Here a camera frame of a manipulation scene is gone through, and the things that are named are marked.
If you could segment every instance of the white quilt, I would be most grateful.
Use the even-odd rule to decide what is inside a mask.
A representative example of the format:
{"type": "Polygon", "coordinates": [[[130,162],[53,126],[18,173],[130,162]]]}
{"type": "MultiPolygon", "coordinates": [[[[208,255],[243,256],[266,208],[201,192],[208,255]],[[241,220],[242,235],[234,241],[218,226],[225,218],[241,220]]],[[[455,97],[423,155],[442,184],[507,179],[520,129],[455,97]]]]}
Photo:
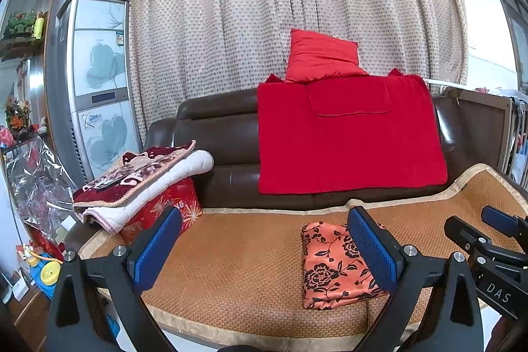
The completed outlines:
{"type": "Polygon", "coordinates": [[[160,195],[172,184],[192,175],[204,174],[210,171],[213,165],[213,157],[207,151],[194,151],[139,192],[128,204],[112,208],[89,207],[79,216],[82,217],[83,223],[86,223],[89,217],[93,217],[106,231],[117,234],[147,202],[160,195]]]}

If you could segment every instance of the red gift box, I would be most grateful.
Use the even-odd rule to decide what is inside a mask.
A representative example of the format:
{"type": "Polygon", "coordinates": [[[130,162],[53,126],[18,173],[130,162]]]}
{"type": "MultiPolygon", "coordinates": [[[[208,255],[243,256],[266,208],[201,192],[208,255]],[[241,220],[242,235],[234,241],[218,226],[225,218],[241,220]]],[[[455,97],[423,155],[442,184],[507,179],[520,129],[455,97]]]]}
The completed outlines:
{"type": "Polygon", "coordinates": [[[121,236],[130,244],[141,230],[150,228],[167,206],[180,210],[183,220],[181,233],[186,231],[202,215],[202,208],[196,197],[191,178],[182,179],[143,206],[134,217],[125,224],[121,236]]]}

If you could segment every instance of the metal screw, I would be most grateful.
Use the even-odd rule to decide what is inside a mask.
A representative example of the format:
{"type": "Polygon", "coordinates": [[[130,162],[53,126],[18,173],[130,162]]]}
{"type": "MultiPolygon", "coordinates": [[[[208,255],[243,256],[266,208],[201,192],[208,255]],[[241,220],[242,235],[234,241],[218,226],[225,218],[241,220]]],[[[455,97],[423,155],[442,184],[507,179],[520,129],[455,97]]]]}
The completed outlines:
{"type": "Polygon", "coordinates": [[[406,245],[403,248],[403,252],[405,252],[405,254],[407,254],[410,257],[414,257],[416,254],[418,254],[418,250],[412,245],[406,245]]]}
{"type": "Polygon", "coordinates": [[[64,256],[64,261],[66,261],[67,263],[70,263],[73,260],[75,260],[76,256],[77,254],[75,254],[75,251],[68,251],[66,252],[66,255],[64,256]]]}
{"type": "Polygon", "coordinates": [[[461,263],[462,261],[466,259],[466,257],[464,257],[460,252],[455,252],[453,254],[453,258],[457,260],[459,263],[461,263]]]}
{"type": "Polygon", "coordinates": [[[127,247],[123,245],[116,246],[114,250],[112,251],[112,254],[114,254],[116,257],[121,257],[127,253],[127,247]]]}

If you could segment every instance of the transparent plastic sheet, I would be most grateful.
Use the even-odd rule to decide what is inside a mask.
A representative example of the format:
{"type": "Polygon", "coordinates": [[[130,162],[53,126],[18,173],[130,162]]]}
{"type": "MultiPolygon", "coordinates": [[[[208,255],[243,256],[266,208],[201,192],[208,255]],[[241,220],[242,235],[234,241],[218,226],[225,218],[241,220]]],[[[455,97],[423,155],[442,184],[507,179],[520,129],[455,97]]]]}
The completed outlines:
{"type": "Polygon", "coordinates": [[[6,173],[20,219],[57,244],[61,222],[74,215],[77,190],[57,155],[36,136],[7,150],[6,173]]]}

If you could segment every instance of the beige polka dot curtain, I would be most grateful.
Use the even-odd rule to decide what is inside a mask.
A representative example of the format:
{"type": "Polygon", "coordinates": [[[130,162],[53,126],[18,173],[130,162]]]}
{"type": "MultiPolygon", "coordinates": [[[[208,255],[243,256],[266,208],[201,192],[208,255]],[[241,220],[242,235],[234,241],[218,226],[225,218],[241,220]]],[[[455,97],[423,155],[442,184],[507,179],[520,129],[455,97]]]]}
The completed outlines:
{"type": "Polygon", "coordinates": [[[373,74],[465,83],[464,0],[130,0],[130,72],[139,126],[186,99],[284,76],[292,27],[354,40],[373,74]]]}

